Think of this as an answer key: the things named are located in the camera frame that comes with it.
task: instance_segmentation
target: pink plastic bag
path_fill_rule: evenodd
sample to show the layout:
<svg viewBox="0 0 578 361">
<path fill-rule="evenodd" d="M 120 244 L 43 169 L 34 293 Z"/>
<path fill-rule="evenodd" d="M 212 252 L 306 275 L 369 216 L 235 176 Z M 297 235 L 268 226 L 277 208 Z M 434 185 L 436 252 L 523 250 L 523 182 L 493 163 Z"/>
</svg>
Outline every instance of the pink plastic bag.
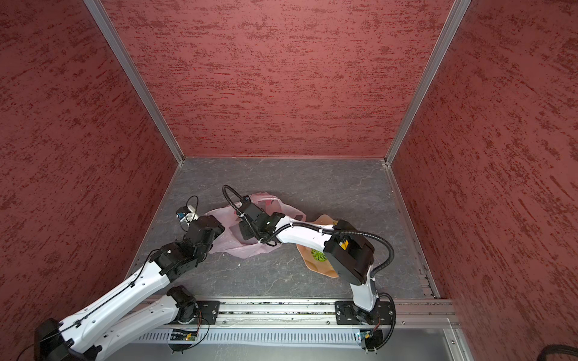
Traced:
<svg viewBox="0 0 578 361">
<path fill-rule="evenodd" d="M 265 210 L 269 215 L 273 214 L 273 212 L 280 212 L 291 218 L 305 221 L 305 214 L 303 212 L 286 205 L 281 202 L 279 198 L 268 193 L 255 193 L 251 195 L 251 201 L 255 203 L 257 207 Z M 235 214 L 235 210 L 231 206 L 218 208 L 206 214 L 213 215 L 221 222 L 223 227 L 225 227 L 225 232 L 215 239 L 213 248 L 209 253 L 227 252 L 235 257 L 248 258 L 261 253 L 269 253 L 281 247 L 281 244 L 271 247 L 259 243 L 255 237 L 243 240 L 239 229 L 241 219 Z"/>
</svg>

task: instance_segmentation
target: red wall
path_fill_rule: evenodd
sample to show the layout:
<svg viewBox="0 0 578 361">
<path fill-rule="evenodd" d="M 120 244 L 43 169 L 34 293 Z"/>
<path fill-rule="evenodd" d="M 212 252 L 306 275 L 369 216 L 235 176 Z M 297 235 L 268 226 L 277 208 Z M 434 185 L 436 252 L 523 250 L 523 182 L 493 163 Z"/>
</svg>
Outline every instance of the red wall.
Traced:
<svg viewBox="0 0 578 361">
<path fill-rule="evenodd" d="M 383 157 L 453 0 L 103 0 L 188 156 Z"/>
<path fill-rule="evenodd" d="M 0 349 L 14 360 L 39 322 L 124 278 L 176 162 L 81 0 L 6 1 L 0 28 Z"/>
<path fill-rule="evenodd" d="M 578 346 L 577 16 L 473 1 L 394 161 L 478 361 Z"/>
</svg>

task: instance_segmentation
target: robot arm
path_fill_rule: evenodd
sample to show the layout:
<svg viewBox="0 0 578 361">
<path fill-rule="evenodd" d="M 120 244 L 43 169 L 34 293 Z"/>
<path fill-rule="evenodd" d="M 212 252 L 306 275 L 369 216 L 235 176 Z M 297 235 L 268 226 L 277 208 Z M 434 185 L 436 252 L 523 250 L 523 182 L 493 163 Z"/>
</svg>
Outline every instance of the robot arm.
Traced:
<svg viewBox="0 0 578 361">
<path fill-rule="evenodd" d="M 240 206 L 233 203 L 228 191 L 240 200 Z M 391 263 L 394 251 L 383 238 L 367 232 L 360 232 L 344 220 L 335 225 L 315 225 L 300 222 L 282 213 L 268 215 L 249 196 L 241 196 L 228 185 L 223 186 L 223 195 L 244 222 L 240 223 L 245 239 L 255 237 L 262 243 L 295 243 L 324 253 L 337 274 L 351 285 L 353 302 L 359 307 L 358 320 L 373 325 L 376 317 L 375 304 L 378 300 L 373 275 Z M 366 239 L 371 237 L 389 250 L 388 259 L 373 268 L 373 245 Z"/>
<path fill-rule="evenodd" d="M 180 286 L 171 288 L 158 304 L 121 320 L 145 298 L 203 262 L 224 230 L 211 215 L 191 221 L 182 242 L 153 251 L 138 272 L 107 294 L 61 322 L 51 318 L 37 327 L 35 359 L 102 360 L 150 329 L 175 318 L 195 317 L 197 302 Z"/>
<path fill-rule="evenodd" d="M 231 201 L 227 190 L 242 200 L 240 207 Z M 346 221 L 319 226 L 296 221 L 282 213 L 268 215 L 248 196 L 241 197 L 227 185 L 223 186 L 223 194 L 244 220 L 239 224 L 243 237 L 256 237 L 272 246 L 301 244 L 323 252 L 337 274 L 351 284 L 358 321 L 366 325 L 379 324 L 373 275 L 393 259 L 393 249 L 387 241 L 357 231 Z M 189 225 L 183 241 L 153 251 L 138 272 L 89 306 L 61 322 L 51 318 L 37 327 L 35 360 L 101 361 L 159 325 L 192 320 L 198 311 L 197 301 L 182 286 L 171 288 L 152 306 L 122 318 L 145 298 L 203 262 L 213 240 L 225 230 L 214 216 L 197 217 L 196 210 L 193 215 L 189 210 L 177 211 L 177 216 Z M 390 251 L 388 259 L 378 267 L 373 268 L 374 247 L 366 237 L 382 242 Z"/>
</svg>

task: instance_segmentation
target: mounting plate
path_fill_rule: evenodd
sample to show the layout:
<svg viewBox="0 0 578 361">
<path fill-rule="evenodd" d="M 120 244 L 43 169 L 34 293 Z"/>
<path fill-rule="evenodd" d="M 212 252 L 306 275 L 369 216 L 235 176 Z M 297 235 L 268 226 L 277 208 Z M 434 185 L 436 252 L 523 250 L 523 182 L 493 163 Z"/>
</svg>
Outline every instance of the mounting plate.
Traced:
<svg viewBox="0 0 578 361">
<path fill-rule="evenodd" d="M 210 325 L 214 325 L 217 321 L 218 316 L 218 308 L 221 304 L 220 301 L 197 301 L 197 305 L 199 305 L 199 309 L 201 310 L 201 317 L 204 318 L 209 322 Z M 194 317 L 188 324 L 184 325 L 178 322 L 171 322 L 169 325 L 179 325 L 181 327 L 185 327 L 187 325 L 195 325 L 197 326 L 197 318 Z"/>
<path fill-rule="evenodd" d="M 392 311 L 391 303 L 389 301 L 378 301 L 375 305 L 382 325 L 391 325 Z M 357 309 L 353 301 L 336 301 L 335 302 L 335 318 L 338 325 L 360 325 L 357 320 Z"/>
</svg>

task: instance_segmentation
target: gray floor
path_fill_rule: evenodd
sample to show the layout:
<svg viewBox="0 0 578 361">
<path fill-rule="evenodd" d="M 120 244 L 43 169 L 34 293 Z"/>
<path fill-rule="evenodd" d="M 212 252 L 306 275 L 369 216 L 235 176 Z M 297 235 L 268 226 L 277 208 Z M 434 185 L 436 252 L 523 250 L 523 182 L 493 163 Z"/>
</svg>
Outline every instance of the gray floor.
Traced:
<svg viewBox="0 0 578 361">
<path fill-rule="evenodd" d="M 133 270 L 151 250 L 182 239 L 184 232 L 175 211 L 184 206 L 189 196 L 199 196 L 200 213 L 227 205 L 221 193 L 223 184 L 242 195 L 276 195 L 303 211 L 308 221 L 328 214 L 333 219 L 349 221 L 359 230 L 385 237 L 395 249 L 395 259 L 377 274 L 377 290 L 394 298 L 423 298 L 399 213 L 377 160 L 189 158 L 162 201 Z M 387 250 L 381 244 L 374 246 L 378 264 L 387 258 Z M 211 254 L 199 268 L 181 276 L 173 285 L 184 285 L 194 295 L 207 297 L 352 297 L 347 282 L 307 269 L 293 244 L 247 259 Z"/>
</svg>

